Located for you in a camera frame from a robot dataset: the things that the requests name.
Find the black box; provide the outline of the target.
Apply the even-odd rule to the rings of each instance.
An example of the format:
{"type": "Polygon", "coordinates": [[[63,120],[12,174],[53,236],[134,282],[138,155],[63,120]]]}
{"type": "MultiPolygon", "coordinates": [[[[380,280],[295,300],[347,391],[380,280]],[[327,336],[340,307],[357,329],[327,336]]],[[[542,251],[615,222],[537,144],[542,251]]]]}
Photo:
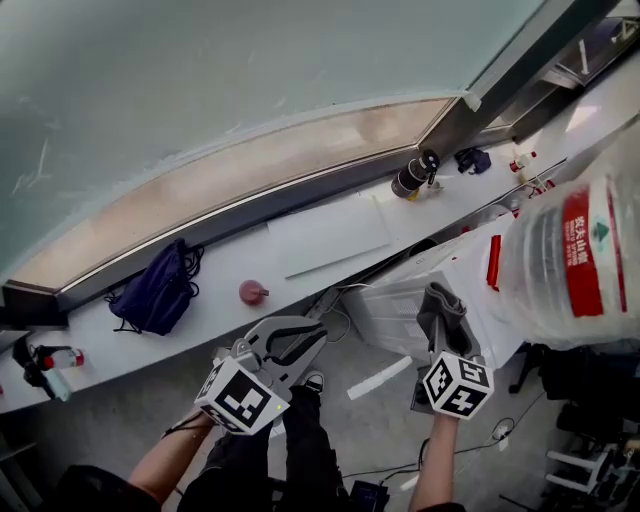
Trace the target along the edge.
{"type": "Polygon", "coordinates": [[[385,512],[389,499],[387,486],[361,480],[354,481],[350,492],[356,512],[385,512]]]}

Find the person's black trousers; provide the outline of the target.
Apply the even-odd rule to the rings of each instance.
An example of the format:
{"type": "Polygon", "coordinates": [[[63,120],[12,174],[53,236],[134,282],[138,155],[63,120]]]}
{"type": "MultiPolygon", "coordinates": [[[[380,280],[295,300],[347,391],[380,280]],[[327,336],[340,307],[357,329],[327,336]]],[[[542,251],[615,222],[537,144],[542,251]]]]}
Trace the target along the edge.
{"type": "Polygon", "coordinates": [[[226,434],[187,487],[177,512],[346,512],[335,451],[320,422],[321,396],[300,384],[290,388],[282,415],[286,478],[278,502],[268,475],[269,426],[252,436],[226,434]]]}

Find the small pink cap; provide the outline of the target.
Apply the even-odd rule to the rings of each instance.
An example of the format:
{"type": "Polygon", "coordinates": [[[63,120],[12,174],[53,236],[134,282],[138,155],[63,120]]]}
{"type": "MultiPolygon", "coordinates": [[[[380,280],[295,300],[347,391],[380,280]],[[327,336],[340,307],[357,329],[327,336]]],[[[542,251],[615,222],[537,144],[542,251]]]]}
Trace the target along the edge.
{"type": "Polygon", "coordinates": [[[258,281],[245,280],[240,284],[238,294],[244,304],[258,306],[270,295],[270,291],[258,281]]]}

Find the grey cloth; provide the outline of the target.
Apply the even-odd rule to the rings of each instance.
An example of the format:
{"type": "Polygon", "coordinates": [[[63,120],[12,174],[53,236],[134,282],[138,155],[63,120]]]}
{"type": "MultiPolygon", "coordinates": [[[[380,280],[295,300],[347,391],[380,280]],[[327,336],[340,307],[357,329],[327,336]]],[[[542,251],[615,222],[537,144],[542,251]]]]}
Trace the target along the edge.
{"type": "Polygon", "coordinates": [[[435,315],[441,314],[445,320],[445,344],[443,350],[448,350],[464,357],[471,353],[472,345],[469,337],[462,328],[462,321],[466,316],[466,306],[463,301],[442,284],[432,281],[424,289],[424,295],[416,321],[428,339],[429,328],[435,315]]]}

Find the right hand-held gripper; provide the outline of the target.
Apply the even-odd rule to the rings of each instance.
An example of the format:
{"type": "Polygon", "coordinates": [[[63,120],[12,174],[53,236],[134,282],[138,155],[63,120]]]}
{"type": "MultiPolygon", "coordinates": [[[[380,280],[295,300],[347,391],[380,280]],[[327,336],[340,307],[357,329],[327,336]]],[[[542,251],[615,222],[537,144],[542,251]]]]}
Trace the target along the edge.
{"type": "Polygon", "coordinates": [[[433,317],[428,333],[426,360],[415,359],[417,378],[410,409],[433,415],[441,413],[470,420],[494,393],[494,361],[483,354],[462,356],[443,350],[445,320],[433,317]]]}

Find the black flask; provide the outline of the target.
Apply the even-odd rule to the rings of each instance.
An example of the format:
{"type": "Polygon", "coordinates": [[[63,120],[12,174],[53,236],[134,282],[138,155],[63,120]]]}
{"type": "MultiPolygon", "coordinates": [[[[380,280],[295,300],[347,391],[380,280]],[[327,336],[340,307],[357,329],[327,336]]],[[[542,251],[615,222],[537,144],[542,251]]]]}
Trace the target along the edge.
{"type": "Polygon", "coordinates": [[[406,199],[422,185],[436,181],[440,167],[439,156],[431,149],[424,150],[402,168],[392,180],[391,190],[399,198],[406,199]]]}

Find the person's right forearm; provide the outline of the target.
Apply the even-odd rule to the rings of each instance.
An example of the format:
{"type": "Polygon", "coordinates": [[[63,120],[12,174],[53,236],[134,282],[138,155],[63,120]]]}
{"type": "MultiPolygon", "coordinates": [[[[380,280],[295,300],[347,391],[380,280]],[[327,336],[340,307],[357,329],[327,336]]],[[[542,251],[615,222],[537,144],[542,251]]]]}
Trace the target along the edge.
{"type": "Polygon", "coordinates": [[[454,454],[458,419],[437,413],[408,512],[466,512],[454,502],[454,454]]]}

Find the white water dispenser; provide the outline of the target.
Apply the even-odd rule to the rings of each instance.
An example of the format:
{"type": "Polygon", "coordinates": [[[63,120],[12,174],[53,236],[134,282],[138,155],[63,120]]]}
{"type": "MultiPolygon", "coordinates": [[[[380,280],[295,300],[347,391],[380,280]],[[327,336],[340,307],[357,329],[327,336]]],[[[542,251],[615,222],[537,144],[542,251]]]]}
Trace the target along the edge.
{"type": "Polygon", "coordinates": [[[429,343],[417,316],[428,284],[437,282],[466,307],[460,327],[471,344],[469,356],[480,356],[493,369],[503,367],[524,338],[506,320],[497,290],[487,282],[491,239],[513,222],[505,215],[414,255],[345,293],[342,303],[365,342],[402,356],[430,361],[445,343],[429,343]]]}

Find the white flat panel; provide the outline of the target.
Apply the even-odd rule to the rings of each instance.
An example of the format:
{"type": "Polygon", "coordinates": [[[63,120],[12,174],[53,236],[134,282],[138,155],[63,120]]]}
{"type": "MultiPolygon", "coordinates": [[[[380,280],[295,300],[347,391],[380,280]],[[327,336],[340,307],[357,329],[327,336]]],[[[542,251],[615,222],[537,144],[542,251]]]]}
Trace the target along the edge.
{"type": "Polygon", "coordinates": [[[391,243],[378,201],[358,194],[271,220],[267,229],[287,279],[391,243]]]}

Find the clear red-label bottle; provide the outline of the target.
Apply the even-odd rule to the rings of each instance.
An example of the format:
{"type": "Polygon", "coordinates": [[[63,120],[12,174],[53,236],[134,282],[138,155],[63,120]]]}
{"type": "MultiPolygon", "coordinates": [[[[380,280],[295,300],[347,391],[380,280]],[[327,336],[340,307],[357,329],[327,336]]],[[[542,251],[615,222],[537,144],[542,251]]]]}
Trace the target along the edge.
{"type": "Polygon", "coordinates": [[[45,370],[79,367],[84,362],[84,353],[79,349],[70,347],[57,349],[47,347],[42,357],[42,366],[45,370]]]}

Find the dark blue drawstring bag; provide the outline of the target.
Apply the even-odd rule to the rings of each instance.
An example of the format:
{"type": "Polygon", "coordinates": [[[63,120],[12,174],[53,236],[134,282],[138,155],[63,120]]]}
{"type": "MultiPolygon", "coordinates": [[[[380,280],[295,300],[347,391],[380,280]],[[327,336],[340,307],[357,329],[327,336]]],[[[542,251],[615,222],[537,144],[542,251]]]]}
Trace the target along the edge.
{"type": "Polygon", "coordinates": [[[118,294],[104,298],[121,319],[115,332],[169,334],[200,293],[194,282],[204,247],[179,238],[162,249],[147,268],[118,294]]]}

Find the black strapped device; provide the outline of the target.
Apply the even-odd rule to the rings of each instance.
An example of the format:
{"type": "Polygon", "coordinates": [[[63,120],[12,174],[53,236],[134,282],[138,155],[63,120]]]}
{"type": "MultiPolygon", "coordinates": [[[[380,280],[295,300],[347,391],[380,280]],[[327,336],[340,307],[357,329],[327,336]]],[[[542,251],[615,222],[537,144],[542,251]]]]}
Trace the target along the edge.
{"type": "Polygon", "coordinates": [[[47,381],[43,376],[45,370],[42,366],[42,357],[48,346],[32,346],[27,342],[28,336],[24,335],[14,342],[12,358],[23,369],[23,379],[32,387],[42,389],[49,399],[55,400],[47,381]]]}

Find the white stool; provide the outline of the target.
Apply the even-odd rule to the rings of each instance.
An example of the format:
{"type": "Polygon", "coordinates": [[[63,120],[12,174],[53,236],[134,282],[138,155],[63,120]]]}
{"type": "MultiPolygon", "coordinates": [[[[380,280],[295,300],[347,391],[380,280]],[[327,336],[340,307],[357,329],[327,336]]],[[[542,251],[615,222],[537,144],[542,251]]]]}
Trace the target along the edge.
{"type": "Polygon", "coordinates": [[[546,473],[544,476],[547,482],[572,491],[591,494],[615,458],[615,449],[613,446],[606,447],[598,456],[593,456],[591,458],[582,458],[575,455],[548,450],[546,452],[546,458],[569,465],[573,468],[584,470],[588,473],[588,479],[585,483],[580,483],[551,473],[546,473]]]}

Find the dark blue pouch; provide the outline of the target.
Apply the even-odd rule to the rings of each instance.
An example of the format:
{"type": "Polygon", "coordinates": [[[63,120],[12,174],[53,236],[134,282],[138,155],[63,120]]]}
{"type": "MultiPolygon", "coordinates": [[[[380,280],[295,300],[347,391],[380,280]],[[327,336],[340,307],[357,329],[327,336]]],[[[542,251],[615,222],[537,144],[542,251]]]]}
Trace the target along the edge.
{"type": "Polygon", "coordinates": [[[459,150],[454,159],[460,173],[482,174],[492,165],[490,155],[475,147],[459,150]]]}

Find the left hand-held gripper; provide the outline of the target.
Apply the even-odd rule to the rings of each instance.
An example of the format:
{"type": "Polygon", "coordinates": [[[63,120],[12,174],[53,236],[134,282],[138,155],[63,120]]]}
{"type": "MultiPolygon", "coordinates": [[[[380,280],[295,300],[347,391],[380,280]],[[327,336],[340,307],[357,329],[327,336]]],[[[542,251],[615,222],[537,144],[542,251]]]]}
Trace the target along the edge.
{"type": "Polygon", "coordinates": [[[276,422],[289,408],[273,384],[292,386],[327,342],[321,322],[303,316],[272,316],[217,357],[194,405],[233,435],[250,436],[276,422]],[[294,348],[274,355],[272,346],[295,337],[294,348]],[[267,372],[257,354],[267,354],[267,372]]]}

